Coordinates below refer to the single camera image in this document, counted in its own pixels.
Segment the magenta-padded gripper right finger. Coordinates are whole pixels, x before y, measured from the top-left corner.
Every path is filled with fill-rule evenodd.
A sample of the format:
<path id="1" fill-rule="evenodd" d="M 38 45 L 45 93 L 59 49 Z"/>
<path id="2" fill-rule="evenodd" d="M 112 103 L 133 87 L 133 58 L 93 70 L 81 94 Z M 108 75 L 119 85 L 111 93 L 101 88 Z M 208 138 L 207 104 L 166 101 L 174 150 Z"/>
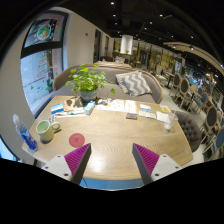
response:
<path id="1" fill-rule="evenodd" d="M 158 155 L 136 143 L 133 144 L 132 154 L 145 185 L 181 170 L 181 166 L 167 154 Z"/>

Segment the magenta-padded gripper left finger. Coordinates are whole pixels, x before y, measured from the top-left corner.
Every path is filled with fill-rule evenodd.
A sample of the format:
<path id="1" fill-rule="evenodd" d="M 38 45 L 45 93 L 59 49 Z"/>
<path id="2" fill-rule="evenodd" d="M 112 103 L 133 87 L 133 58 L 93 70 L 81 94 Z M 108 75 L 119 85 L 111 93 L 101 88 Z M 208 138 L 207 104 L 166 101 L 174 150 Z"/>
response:
<path id="1" fill-rule="evenodd" d="M 90 155 L 91 144 L 88 143 L 66 155 L 56 155 L 42 169 L 79 185 Z"/>

